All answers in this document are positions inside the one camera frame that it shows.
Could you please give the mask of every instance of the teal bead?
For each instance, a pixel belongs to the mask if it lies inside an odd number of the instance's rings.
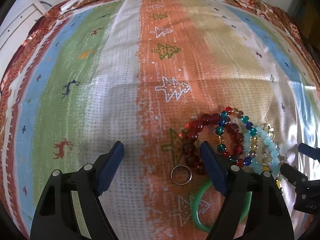
[[[246,132],[243,136],[245,142],[250,142],[251,135],[249,132]]]
[[[280,162],[279,158],[274,158],[271,161],[271,165],[272,166],[277,166],[277,165],[279,165],[279,162]]]
[[[257,129],[257,135],[260,135],[263,131],[263,128],[261,126],[257,126],[256,129]]]
[[[251,146],[251,143],[250,143],[250,142],[244,142],[244,143],[243,143],[243,147],[244,147],[244,150],[245,150],[246,152],[250,152],[250,151],[251,151],[250,146]]]
[[[215,129],[215,132],[217,135],[222,135],[224,133],[224,128],[221,126],[217,126],[217,128]]]
[[[244,123],[244,124],[247,124],[247,122],[249,122],[249,117],[247,115],[241,117],[241,121]]]
[[[217,146],[218,153],[225,153],[227,151],[227,147],[225,144],[219,144]]]
[[[278,150],[273,150],[272,152],[271,152],[271,157],[272,158],[277,158],[279,156],[279,151]]]
[[[260,136],[261,136],[262,139],[265,140],[265,139],[268,137],[268,132],[267,132],[266,130],[263,130],[263,131],[261,132],[261,135],[260,135]]]
[[[250,131],[249,131],[250,135],[251,136],[255,136],[257,134],[257,129],[255,128],[252,128]]]
[[[264,140],[264,144],[267,146],[269,146],[271,142],[272,142],[272,138],[269,136],[267,136],[267,138],[265,138],[265,140]]]
[[[268,145],[269,150],[272,152],[273,150],[276,150],[277,144],[275,142],[271,142]]]
[[[229,113],[227,111],[222,111],[220,117],[222,119],[227,119],[229,117]]]

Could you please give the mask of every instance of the open ring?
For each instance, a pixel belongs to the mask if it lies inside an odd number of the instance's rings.
[[[171,175],[170,175],[171,178],[172,178],[173,171],[174,171],[176,168],[185,168],[185,169],[187,169],[187,170],[188,170],[188,174],[189,174],[189,179],[188,179],[186,182],[184,182],[184,183],[176,183],[176,182],[174,182],[174,181],[173,181],[173,183],[176,184],[176,185],[186,185],[187,183],[189,183],[189,182],[191,181],[191,179],[192,179],[192,172],[191,172],[190,168],[189,168],[188,166],[186,166],[186,165],[178,165],[178,166],[175,166],[175,167],[172,169],[172,171],[171,171]]]

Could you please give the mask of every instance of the christmas tree print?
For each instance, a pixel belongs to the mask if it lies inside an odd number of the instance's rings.
[[[161,20],[163,18],[167,18],[168,16],[166,14],[156,14],[154,13],[153,16],[149,16],[149,18],[153,18],[154,20]]]
[[[173,30],[171,30],[171,29],[155,27],[155,30],[151,31],[150,33],[155,33],[156,34],[156,38],[159,38],[161,35],[165,36],[166,34],[172,33],[172,32],[173,32]]]
[[[176,46],[170,46],[169,44],[162,45],[158,43],[158,48],[153,49],[151,52],[159,53],[160,60],[163,60],[165,57],[171,58],[174,54],[178,53],[180,48]]]
[[[165,101],[167,103],[170,102],[171,98],[176,96],[176,100],[179,100],[182,94],[188,93],[191,87],[182,82],[179,83],[175,78],[171,78],[171,80],[167,79],[165,76],[162,76],[162,85],[156,86],[156,91],[164,91]]]

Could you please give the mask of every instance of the blue bead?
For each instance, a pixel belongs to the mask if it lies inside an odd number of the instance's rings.
[[[247,115],[245,115],[245,116],[243,116],[243,117],[241,117],[241,121],[244,123],[244,124],[246,124],[247,122],[249,122],[249,117],[247,116]]]
[[[260,135],[261,132],[263,131],[263,128],[261,126],[257,126],[256,129],[257,129],[257,135]]]
[[[277,165],[279,165],[279,162],[280,162],[279,158],[274,158],[271,161],[271,165],[272,166],[277,166]]]
[[[222,111],[220,117],[222,119],[227,119],[229,117],[229,113],[227,111]]]
[[[257,134],[257,129],[255,128],[252,128],[250,131],[249,131],[250,135],[251,136],[255,136]]]
[[[218,122],[219,126],[225,126],[227,124],[227,120],[220,118],[220,121]]]
[[[264,144],[267,146],[269,146],[271,142],[272,142],[272,139],[269,136],[267,136],[267,138],[265,138],[265,140],[264,140]]]
[[[251,135],[249,132],[246,132],[243,136],[245,142],[250,142]]]
[[[273,150],[272,152],[271,152],[271,157],[272,158],[277,158],[279,156],[279,151],[278,150]]]
[[[265,139],[267,138],[267,136],[268,136],[268,132],[267,132],[266,130],[263,130],[263,131],[261,132],[261,135],[260,135],[260,136],[261,136],[262,139],[265,140]]]
[[[251,157],[245,157],[243,163],[245,166],[249,166],[252,163]]]
[[[253,123],[252,122],[247,122],[245,127],[246,127],[247,130],[251,130],[253,128]]]
[[[250,143],[250,142],[244,142],[244,143],[243,143],[243,147],[244,147],[244,150],[245,150],[246,152],[250,152],[250,151],[251,151],[250,146],[251,146],[251,143]]]
[[[268,146],[269,150],[272,152],[273,150],[276,150],[277,144],[275,142],[271,142]]]
[[[226,147],[225,144],[219,144],[219,145],[217,146],[217,151],[218,151],[218,153],[225,153],[226,150],[227,150],[227,147]]]

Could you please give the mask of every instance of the cable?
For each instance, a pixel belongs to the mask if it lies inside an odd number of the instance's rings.
[[[47,3],[45,1],[40,1],[40,3],[44,3],[44,4],[49,5],[50,7],[52,7],[52,5],[50,3]]]
[[[207,232],[207,233],[210,232],[211,228],[201,224],[201,222],[199,220],[199,217],[198,217],[198,207],[199,207],[199,204],[200,204],[202,196],[204,195],[204,193],[208,190],[208,188],[210,186],[212,186],[212,182],[211,182],[211,180],[208,180],[206,183],[204,183],[200,187],[199,191],[194,196],[194,200],[190,204],[192,221],[196,224],[196,226],[200,230],[202,230],[204,232]],[[250,203],[251,203],[251,196],[252,196],[252,192],[246,192],[245,193],[244,206],[243,206],[242,211],[241,211],[241,216],[240,216],[239,222],[241,222],[247,216],[247,214],[249,213]]]

